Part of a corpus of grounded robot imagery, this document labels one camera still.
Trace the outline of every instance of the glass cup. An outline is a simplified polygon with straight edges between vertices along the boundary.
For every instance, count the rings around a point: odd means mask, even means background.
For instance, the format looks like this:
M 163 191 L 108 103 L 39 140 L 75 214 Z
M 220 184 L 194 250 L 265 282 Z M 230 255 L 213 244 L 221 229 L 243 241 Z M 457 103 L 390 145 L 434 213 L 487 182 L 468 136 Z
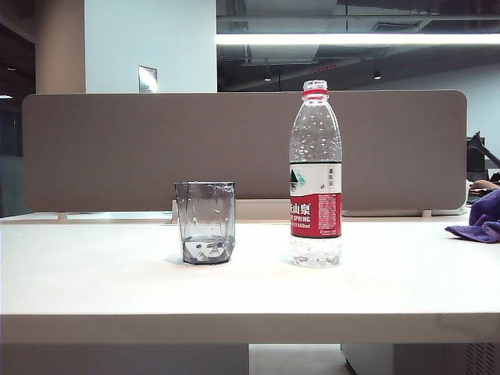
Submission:
M 229 261 L 234 248 L 234 182 L 176 182 L 182 260 Z

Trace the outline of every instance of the framed sign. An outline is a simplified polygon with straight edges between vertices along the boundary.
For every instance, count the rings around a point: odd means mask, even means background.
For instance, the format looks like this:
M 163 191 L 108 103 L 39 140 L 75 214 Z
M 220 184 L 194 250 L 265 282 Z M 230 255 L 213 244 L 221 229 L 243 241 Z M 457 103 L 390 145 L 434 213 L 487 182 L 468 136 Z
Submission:
M 158 93 L 158 70 L 148 66 L 139 66 L 139 92 Z

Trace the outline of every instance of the bottle label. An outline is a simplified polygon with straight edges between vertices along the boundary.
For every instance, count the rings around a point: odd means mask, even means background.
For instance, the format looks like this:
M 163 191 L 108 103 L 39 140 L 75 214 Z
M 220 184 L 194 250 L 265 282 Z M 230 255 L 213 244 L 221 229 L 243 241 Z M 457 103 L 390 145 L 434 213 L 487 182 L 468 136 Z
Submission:
M 304 238 L 341 235 L 342 165 L 290 164 L 291 234 Z

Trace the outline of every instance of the beige partition panel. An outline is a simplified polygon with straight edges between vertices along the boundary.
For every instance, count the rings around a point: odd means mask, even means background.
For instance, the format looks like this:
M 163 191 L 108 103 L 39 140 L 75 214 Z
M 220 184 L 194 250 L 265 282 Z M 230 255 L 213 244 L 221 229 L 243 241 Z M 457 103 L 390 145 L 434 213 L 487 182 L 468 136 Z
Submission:
M 344 209 L 463 204 L 459 91 L 337 91 Z M 238 198 L 288 197 L 300 93 L 31 95 L 26 198 L 35 211 L 170 209 L 179 180 L 234 180 Z

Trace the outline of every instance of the mountain logo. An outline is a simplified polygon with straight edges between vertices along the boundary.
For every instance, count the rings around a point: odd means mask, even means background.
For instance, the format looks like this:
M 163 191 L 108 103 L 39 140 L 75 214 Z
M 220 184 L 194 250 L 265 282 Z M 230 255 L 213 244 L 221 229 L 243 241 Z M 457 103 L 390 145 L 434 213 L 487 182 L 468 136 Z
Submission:
M 303 185 L 305 184 L 305 178 L 299 173 L 295 172 L 294 170 L 290 171 L 290 191 L 295 192 L 297 191 L 298 185 Z

